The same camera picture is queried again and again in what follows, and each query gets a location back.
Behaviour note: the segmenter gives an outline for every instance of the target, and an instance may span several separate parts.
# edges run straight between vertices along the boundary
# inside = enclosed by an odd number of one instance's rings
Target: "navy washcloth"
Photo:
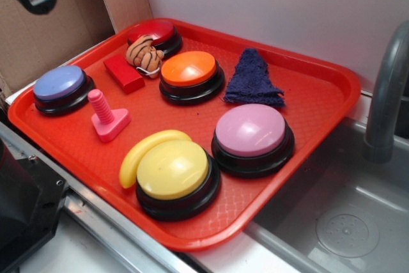
[[[268,77],[268,65],[253,48],[246,48],[236,65],[224,94],[224,101],[244,104],[265,104],[285,107],[283,90],[276,88]]]

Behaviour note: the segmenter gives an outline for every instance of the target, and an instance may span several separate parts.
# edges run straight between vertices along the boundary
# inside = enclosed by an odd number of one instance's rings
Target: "purple buzzer button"
[[[246,104],[226,112],[215,133],[220,147],[239,157],[255,157],[277,148],[286,134],[282,115],[272,107]]]
[[[81,68],[75,65],[61,66],[42,75],[33,91],[41,100],[55,100],[75,91],[83,82]]]

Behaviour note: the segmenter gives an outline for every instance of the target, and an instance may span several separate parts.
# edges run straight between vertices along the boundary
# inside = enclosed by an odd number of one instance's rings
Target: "yellow buzzer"
[[[170,129],[152,134],[138,142],[123,159],[119,175],[121,186],[124,189],[131,188],[136,183],[137,168],[142,158],[152,148],[172,140],[191,141],[192,139],[182,131]]]
[[[137,183],[150,197],[179,199],[195,191],[209,170],[206,152],[198,144],[172,140],[152,148],[137,168]]]

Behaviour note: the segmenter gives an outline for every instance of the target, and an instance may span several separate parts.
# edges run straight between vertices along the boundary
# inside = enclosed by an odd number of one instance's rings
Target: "stuffed tiger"
[[[127,61],[136,67],[138,72],[156,78],[159,75],[164,53],[151,46],[153,38],[150,35],[140,36],[127,49]]]

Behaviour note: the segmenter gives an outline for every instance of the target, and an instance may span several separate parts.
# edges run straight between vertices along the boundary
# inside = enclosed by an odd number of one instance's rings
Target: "sink basin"
[[[364,132],[343,120],[246,232],[301,272],[408,272],[409,143],[373,164]]]

